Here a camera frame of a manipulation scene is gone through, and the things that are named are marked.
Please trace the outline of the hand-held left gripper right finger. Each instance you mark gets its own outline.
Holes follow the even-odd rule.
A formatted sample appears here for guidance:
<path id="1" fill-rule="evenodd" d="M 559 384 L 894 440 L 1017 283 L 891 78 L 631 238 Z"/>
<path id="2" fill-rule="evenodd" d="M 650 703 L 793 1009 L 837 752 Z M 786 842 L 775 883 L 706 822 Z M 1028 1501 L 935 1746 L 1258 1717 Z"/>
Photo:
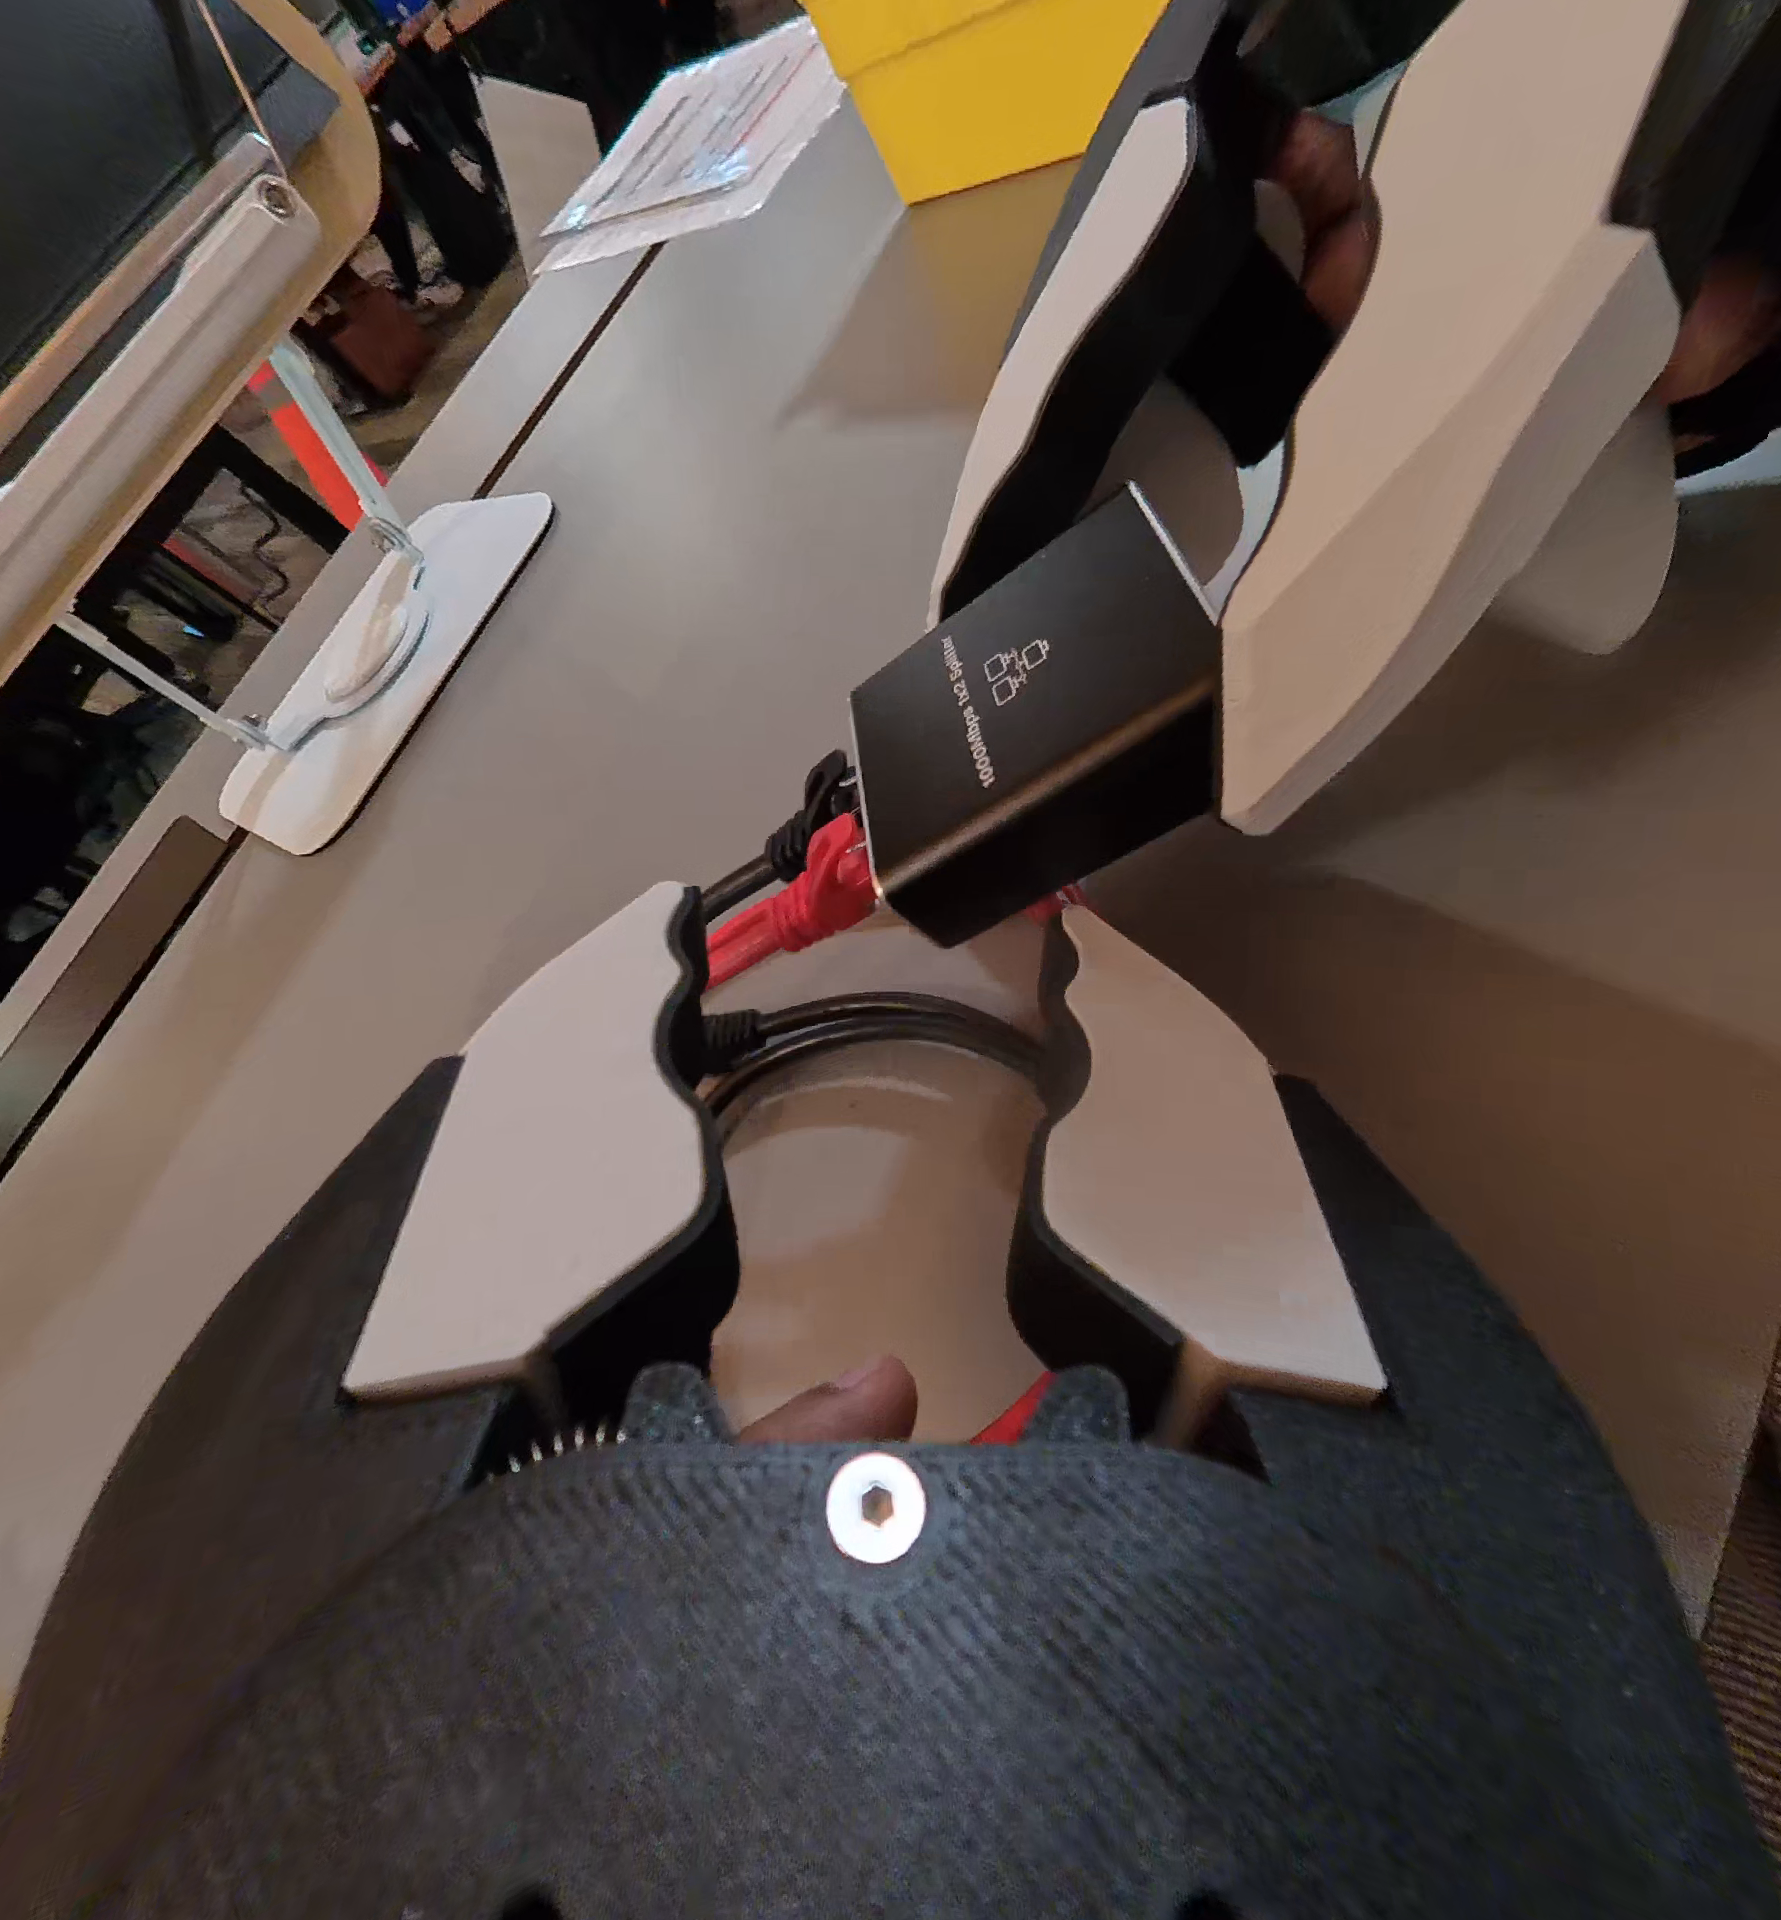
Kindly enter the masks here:
<path id="1" fill-rule="evenodd" d="M 1055 1373 L 1101 1368 L 1140 1437 L 1234 1389 L 1371 1406 L 1388 1372 L 1266 1053 L 1090 908 L 1046 930 L 1046 1113 L 1007 1308 Z"/>

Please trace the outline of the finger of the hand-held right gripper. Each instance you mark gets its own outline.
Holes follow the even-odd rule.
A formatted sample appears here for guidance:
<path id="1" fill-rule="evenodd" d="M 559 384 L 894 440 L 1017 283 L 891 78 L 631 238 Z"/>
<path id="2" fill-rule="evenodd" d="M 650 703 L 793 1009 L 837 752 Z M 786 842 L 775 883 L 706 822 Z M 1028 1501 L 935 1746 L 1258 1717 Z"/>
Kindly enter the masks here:
<path id="1" fill-rule="evenodd" d="M 1182 83 L 1097 133 L 985 399 L 929 620 L 962 610 L 1089 506 L 1132 415 L 1177 385 L 1253 465 L 1287 436 L 1333 344 L 1261 232 L 1258 137 L 1282 118 Z"/>
<path id="2" fill-rule="evenodd" d="M 1230 825 L 1282 827 L 1410 708 L 1663 371 L 1672 278 L 1609 208 L 1683 11 L 1461 3 L 1394 86 L 1376 265 L 1223 615 Z"/>

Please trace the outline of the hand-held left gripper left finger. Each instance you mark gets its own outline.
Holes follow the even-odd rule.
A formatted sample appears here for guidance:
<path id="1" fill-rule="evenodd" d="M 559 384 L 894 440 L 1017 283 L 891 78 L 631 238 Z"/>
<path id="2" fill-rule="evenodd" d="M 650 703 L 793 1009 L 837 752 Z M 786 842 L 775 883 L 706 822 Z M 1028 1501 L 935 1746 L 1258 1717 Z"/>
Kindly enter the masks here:
<path id="1" fill-rule="evenodd" d="M 619 1425 L 638 1372 L 706 1372 L 740 1252 L 706 1072 L 700 892 L 649 885 L 470 1035 L 342 1385 L 516 1385 Z"/>

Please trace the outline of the black network splitter box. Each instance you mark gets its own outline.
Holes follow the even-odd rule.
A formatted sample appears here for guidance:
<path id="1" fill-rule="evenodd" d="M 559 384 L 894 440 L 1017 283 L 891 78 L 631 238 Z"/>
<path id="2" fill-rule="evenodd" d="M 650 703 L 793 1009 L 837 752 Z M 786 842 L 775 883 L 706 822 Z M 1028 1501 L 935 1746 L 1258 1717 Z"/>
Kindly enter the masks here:
<path id="1" fill-rule="evenodd" d="M 936 947 L 1218 812 L 1223 635 L 1115 490 L 851 693 L 872 883 Z"/>

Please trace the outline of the grey desk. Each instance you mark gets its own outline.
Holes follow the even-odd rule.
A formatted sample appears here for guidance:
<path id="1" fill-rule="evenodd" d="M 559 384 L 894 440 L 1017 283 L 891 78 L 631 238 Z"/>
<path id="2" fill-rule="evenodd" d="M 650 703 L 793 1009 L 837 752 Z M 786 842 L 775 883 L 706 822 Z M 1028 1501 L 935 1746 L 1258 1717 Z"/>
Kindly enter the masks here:
<path id="1" fill-rule="evenodd" d="M 1064 180 L 904 210 L 845 109 L 754 217 L 537 281 L 431 424 L 409 506 L 537 490 L 548 537 L 363 817 L 238 843 L 0 1175 L 0 1740 L 230 1284 L 533 967 L 744 858 L 920 633 Z M 1507 1291 L 1702 1628 L 1781 1327 L 1781 486 L 1685 504 L 1626 649 L 1485 625 L 1282 834 L 1095 898 Z"/>

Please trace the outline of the person's right hand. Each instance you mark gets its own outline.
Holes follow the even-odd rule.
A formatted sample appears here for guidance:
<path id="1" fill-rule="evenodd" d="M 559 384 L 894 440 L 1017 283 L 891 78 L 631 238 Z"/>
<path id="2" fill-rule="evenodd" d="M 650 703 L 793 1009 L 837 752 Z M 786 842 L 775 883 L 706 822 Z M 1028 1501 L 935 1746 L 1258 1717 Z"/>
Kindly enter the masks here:
<path id="1" fill-rule="evenodd" d="M 1287 196 L 1303 232 L 1301 288 L 1338 338 L 1366 300 L 1381 240 L 1377 196 L 1356 132 L 1314 108 L 1292 113 L 1261 180 Z"/>

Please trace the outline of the person's left hand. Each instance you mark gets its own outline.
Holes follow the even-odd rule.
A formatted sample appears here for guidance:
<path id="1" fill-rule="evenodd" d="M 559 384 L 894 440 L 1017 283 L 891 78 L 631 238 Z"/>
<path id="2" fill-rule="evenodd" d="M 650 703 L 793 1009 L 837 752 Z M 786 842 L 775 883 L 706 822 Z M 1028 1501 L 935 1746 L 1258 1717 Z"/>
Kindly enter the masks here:
<path id="1" fill-rule="evenodd" d="M 877 1356 L 809 1385 L 739 1433 L 746 1446 L 903 1443 L 918 1415 L 918 1385 L 898 1356 Z"/>

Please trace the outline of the plain yellow bin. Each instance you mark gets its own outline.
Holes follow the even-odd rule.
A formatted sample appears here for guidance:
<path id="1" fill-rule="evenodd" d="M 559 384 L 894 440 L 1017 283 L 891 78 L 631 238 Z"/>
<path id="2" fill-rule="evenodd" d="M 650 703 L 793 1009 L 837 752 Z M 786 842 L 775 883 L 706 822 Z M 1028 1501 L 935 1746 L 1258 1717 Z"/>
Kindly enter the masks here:
<path id="1" fill-rule="evenodd" d="M 1163 2 L 806 2 L 914 208 L 1083 155 Z"/>

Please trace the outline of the paper sheet in plastic sleeve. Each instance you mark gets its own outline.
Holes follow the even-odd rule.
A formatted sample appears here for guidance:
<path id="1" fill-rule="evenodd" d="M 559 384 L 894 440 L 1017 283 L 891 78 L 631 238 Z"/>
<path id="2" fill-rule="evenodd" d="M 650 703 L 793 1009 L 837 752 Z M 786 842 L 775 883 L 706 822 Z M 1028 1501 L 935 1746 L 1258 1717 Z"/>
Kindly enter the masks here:
<path id="1" fill-rule="evenodd" d="M 806 16 L 670 69 L 542 226 L 533 274 L 752 216 L 845 96 Z"/>

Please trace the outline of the grey panel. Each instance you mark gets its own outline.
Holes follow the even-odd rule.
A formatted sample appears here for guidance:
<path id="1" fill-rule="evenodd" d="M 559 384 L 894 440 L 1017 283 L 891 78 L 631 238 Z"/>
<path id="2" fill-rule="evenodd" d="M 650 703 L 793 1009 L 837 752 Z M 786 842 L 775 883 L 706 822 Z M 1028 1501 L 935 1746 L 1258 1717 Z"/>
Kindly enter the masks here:
<path id="1" fill-rule="evenodd" d="M 495 76 L 479 76 L 475 96 L 519 235 L 527 279 L 556 245 L 545 227 L 574 198 L 600 162 L 586 103 Z"/>

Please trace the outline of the large black board on stand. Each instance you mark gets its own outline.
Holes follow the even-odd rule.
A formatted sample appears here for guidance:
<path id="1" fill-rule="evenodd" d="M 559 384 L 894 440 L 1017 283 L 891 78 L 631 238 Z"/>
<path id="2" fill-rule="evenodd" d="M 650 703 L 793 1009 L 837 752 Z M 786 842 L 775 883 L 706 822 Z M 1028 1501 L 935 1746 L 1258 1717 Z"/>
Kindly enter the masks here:
<path id="1" fill-rule="evenodd" d="M 0 686 L 68 633 L 235 741 L 224 817 L 299 856 L 364 806 L 554 514 L 523 492 L 403 516 L 292 342 L 378 185 L 369 108 L 289 3 L 0 2 Z M 255 719 L 75 601 L 261 366 L 351 484 L 375 561 Z"/>

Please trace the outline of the brown bag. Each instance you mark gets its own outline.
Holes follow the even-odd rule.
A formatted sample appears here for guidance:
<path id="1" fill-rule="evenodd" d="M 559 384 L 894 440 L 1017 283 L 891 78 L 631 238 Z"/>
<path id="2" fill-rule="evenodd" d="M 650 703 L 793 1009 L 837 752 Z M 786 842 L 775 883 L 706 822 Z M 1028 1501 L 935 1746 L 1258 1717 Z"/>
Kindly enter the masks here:
<path id="1" fill-rule="evenodd" d="M 394 292 L 348 267 L 326 281 L 299 332 L 372 406 L 410 397 L 436 354 L 414 312 Z"/>

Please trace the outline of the orange traffic cone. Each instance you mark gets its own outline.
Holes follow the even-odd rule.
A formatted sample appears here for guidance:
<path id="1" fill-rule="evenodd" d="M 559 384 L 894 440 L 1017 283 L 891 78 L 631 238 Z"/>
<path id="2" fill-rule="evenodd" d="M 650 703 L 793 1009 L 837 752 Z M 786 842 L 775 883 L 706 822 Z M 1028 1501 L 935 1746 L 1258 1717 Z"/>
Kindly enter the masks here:
<path id="1" fill-rule="evenodd" d="M 309 487 L 322 506 L 348 529 L 363 525 L 364 510 L 357 490 L 342 471 L 332 447 L 306 418 L 303 406 L 289 393 L 276 368 L 264 359 L 249 380 L 249 391 L 263 406 L 280 444 L 300 465 Z"/>

